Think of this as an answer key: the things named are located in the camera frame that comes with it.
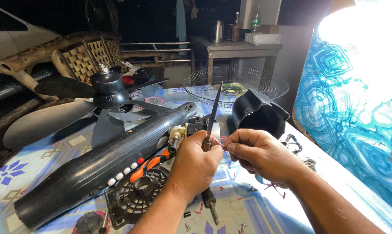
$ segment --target black fan blade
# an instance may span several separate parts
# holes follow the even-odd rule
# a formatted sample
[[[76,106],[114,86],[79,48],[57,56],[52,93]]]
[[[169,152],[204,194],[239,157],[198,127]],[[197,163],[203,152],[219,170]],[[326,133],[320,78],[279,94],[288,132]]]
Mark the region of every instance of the black fan blade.
[[[169,78],[164,78],[164,79],[160,79],[160,80],[153,80],[153,81],[150,81],[150,82],[147,82],[147,83],[143,83],[143,84],[137,85],[137,86],[135,86],[135,87],[132,87],[132,88],[129,88],[129,89],[126,89],[126,90],[127,90],[129,93],[132,93],[132,91],[134,91],[134,90],[142,89],[142,88],[144,88],[144,87],[147,87],[147,86],[150,86],[150,85],[153,85],[153,84],[162,83],[162,82],[168,81],[168,80],[171,80],[171,79],[169,79]]]
[[[134,105],[137,105],[137,106],[142,107],[144,109],[152,110],[157,113],[164,113],[169,110],[172,110],[170,108],[166,108],[166,107],[162,107],[162,106],[158,106],[158,105],[154,105],[154,104],[150,104],[150,103],[138,101],[138,100],[129,100],[128,104],[134,104]]]
[[[34,91],[61,98],[93,98],[94,95],[92,86],[64,76],[46,78],[34,88]]]
[[[109,113],[110,116],[114,117],[117,120],[122,120],[122,121],[137,121],[137,120],[143,120],[146,118],[149,118],[155,114],[154,111],[151,110],[141,110],[137,112],[126,112],[126,113]]]
[[[115,66],[110,68],[111,71],[121,73],[121,66]]]
[[[118,109],[102,109],[92,134],[91,146],[94,149],[125,132],[124,122],[117,120],[108,113],[119,113]]]
[[[92,112],[96,106],[87,101],[70,102],[41,109],[15,121],[4,135],[4,145],[17,149],[30,145],[72,124]]]

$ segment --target tablecloth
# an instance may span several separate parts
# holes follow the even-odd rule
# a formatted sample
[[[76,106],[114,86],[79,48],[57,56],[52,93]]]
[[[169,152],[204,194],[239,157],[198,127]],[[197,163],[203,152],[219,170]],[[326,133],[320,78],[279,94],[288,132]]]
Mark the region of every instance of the tablecloth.
[[[183,88],[162,89],[157,96],[167,97],[169,106],[182,104],[186,92]],[[142,99],[140,91],[131,94],[133,99]],[[210,114],[211,106],[197,102],[198,115]],[[229,136],[233,131],[230,118],[231,109],[219,108],[217,120],[222,136]],[[126,129],[138,123],[125,123]],[[29,233],[30,231],[18,220],[13,202],[33,189],[56,168],[65,162],[79,157],[91,150],[91,136],[94,123],[72,133],[64,139],[50,144],[48,136],[25,147],[0,168],[0,233]],[[293,134],[303,146],[299,157],[310,157],[316,164],[316,172],[333,188],[348,199],[358,210],[387,233],[392,233],[392,208],[374,192],[354,177],[338,162],[314,145],[291,125],[286,126],[286,133]],[[224,153],[218,171],[211,184],[217,203],[216,210],[220,225],[216,225],[209,209],[202,206],[201,196],[197,196],[186,208],[191,216],[182,218],[177,233],[195,234],[237,234],[241,224],[246,225],[244,233],[314,233],[301,205],[296,197],[286,189],[277,188],[285,199],[273,187],[259,183],[254,175],[242,169],[238,162],[232,162],[229,154]],[[77,220],[90,211],[106,209],[103,193],[69,210],[58,218],[36,230],[37,233],[72,233]],[[185,223],[191,226],[186,231]],[[127,233],[133,225],[128,224],[119,230],[109,229],[109,233]]]

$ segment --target green label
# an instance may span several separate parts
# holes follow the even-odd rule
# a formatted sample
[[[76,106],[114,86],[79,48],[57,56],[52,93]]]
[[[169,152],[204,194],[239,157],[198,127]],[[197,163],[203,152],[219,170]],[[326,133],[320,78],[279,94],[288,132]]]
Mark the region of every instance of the green label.
[[[261,24],[261,19],[252,19],[252,24],[251,27],[259,27],[259,25]]]

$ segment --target metal table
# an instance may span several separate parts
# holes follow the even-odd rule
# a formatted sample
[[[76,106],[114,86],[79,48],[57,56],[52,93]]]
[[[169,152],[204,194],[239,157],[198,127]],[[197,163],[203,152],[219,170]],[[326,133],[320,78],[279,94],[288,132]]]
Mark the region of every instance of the metal table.
[[[185,94],[183,88],[174,88],[159,90],[156,96],[172,95],[176,97],[173,101],[176,101],[175,104],[179,106]],[[133,99],[143,98],[141,91],[134,91],[130,96]],[[210,114],[212,111],[209,105],[203,103],[197,105],[198,115]],[[232,127],[230,114],[229,108],[218,109],[217,120],[222,136],[229,136],[229,128]],[[139,123],[138,121],[125,123],[125,127],[132,128]],[[26,146],[0,168],[0,233],[30,232],[18,219],[13,202],[32,190],[62,164],[91,150],[94,125],[85,126],[58,142],[51,143],[53,135],[45,137]],[[287,134],[295,135],[303,146],[303,151],[298,153],[300,158],[310,157],[317,161],[318,175],[383,231],[392,233],[391,206],[288,124],[286,133],[281,139],[285,139]],[[290,144],[289,148],[294,150],[297,146]],[[169,160],[163,166],[169,168],[171,162],[172,160]],[[314,233],[300,203],[290,190],[277,188],[281,194],[286,192],[285,199],[282,199],[273,187],[259,183],[254,175],[241,168],[239,162],[232,162],[227,153],[224,153],[210,187],[216,195],[216,210],[220,225],[215,225],[210,210],[201,206],[202,198],[198,195],[186,208],[186,211],[191,211],[192,215],[182,218],[177,233],[238,234],[242,223],[247,225],[245,234]],[[35,233],[72,233],[77,220],[82,215],[91,211],[105,211],[105,209],[104,194],[97,194],[41,226]],[[186,231],[185,223],[191,226],[191,232]],[[127,224],[119,230],[114,230],[110,226],[109,233],[124,234],[132,227],[133,225]]]
[[[216,58],[242,58],[242,57],[266,57],[264,70],[274,72],[278,51],[282,49],[281,44],[253,45],[245,42],[212,43],[203,37],[190,37],[192,72],[195,72],[195,50],[208,58],[208,80],[213,76],[213,60]]]

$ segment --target blue painted canvas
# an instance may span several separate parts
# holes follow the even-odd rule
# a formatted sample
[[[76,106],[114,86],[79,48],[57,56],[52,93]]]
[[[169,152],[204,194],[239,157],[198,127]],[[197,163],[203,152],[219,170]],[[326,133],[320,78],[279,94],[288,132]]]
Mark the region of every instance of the blue painted canvas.
[[[294,105],[316,143],[392,206],[392,0],[315,27]]]

